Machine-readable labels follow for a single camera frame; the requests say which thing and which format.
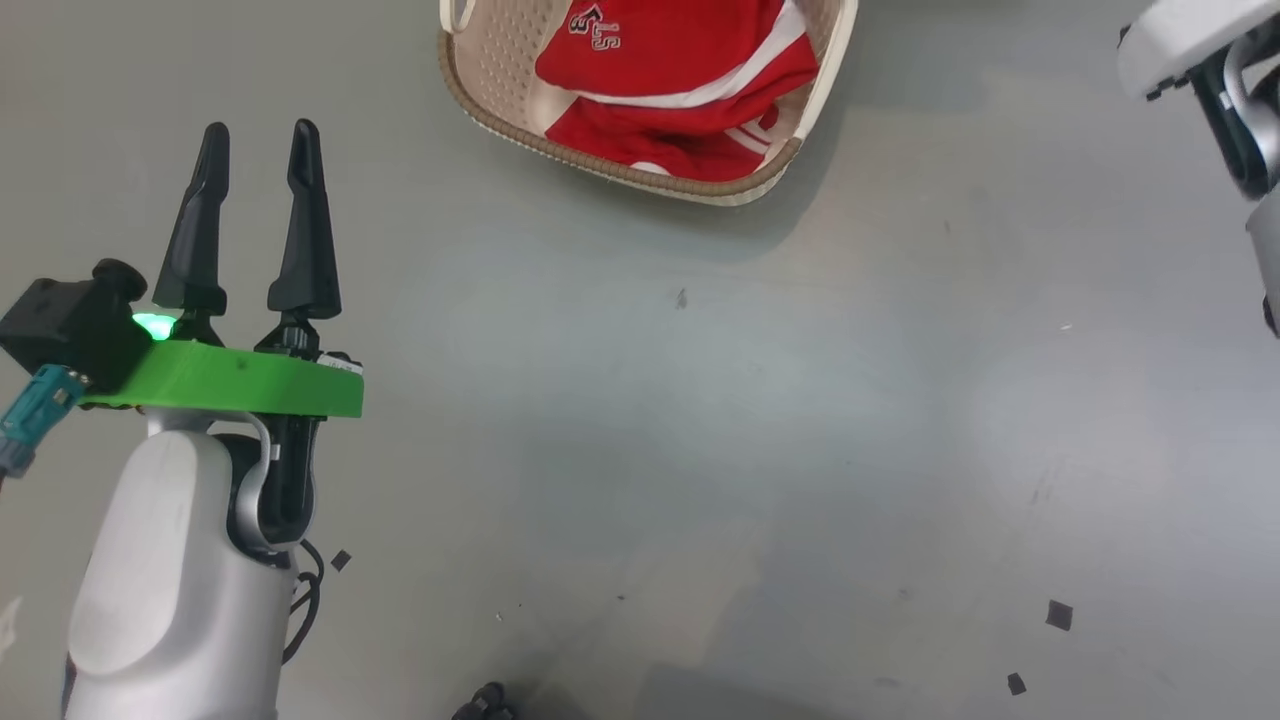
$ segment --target brown rope trim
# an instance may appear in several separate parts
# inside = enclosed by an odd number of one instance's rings
[[[564,147],[563,145],[557,145],[545,137],[539,137],[527,129],[516,127],[498,115],[494,115],[476,102],[462,86],[462,79],[458,76],[457,58],[454,55],[453,36],[443,29],[440,31],[438,53],[440,60],[440,73],[444,76],[444,85],[449,88],[449,92],[453,94],[453,99],[458,101],[458,105],[462,105],[462,109],[476,122],[511,141],[518,142],[520,145],[527,145],[539,152],[550,155],[552,158],[568,163],[570,165],[576,165],[644,187],[652,187],[667,192],[682,192],[701,197],[728,197],[732,195],[741,195],[760,187],[785,170],[803,143],[799,137],[792,137],[787,141],[786,146],[782,147],[782,151],[778,152],[773,160],[769,160],[767,165],[755,173],[733,182],[700,182],[659,176],[657,173],[646,173],[644,170],[628,168],[621,163],[596,158],[595,155],[588,155],[586,152]]]

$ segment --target beige basket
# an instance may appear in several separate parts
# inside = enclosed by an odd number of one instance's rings
[[[707,205],[745,205],[782,178],[822,111],[852,35],[858,0],[796,0],[822,61],[818,78],[786,95],[764,165],[733,182],[698,182],[637,170],[541,137],[548,90],[534,63],[564,22],[571,0],[440,0],[440,70],[449,92],[471,119],[535,152],[648,192]]]

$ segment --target red garment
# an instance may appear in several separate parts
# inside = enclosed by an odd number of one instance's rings
[[[736,15],[710,12],[730,4]],[[694,23],[713,15],[733,22]],[[663,37],[668,26],[675,37]],[[650,172],[730,182],[760,167],[774,101],[810,82],[818,61],[794,0],[612,0],[575,3],[538,69],[579,94],[549,140]]]

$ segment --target green plastic mount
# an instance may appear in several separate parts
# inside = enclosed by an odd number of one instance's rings
[[[156,342],[114,395],[81,405],[187,407],[274,415],[360,418],[365,378],[287,355],[202,342]]]

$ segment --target gray floor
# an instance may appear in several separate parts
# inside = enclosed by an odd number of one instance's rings
[[[251,345],[319,123],[323,333],[367,416],[321,438],[314,538],[353,560],[285,720],[443,717],[492,678],[547,720],[1272,717],[1280,347],[1193,99],[1120,96],[1142,5],[867,0],[792,172],[723,211],[471,126],[428,0],[10,1],[0,295],[154,273],[221,119],[219,329]],[[141,432],[77,415],[5,487],[5,720],[54,715]]]

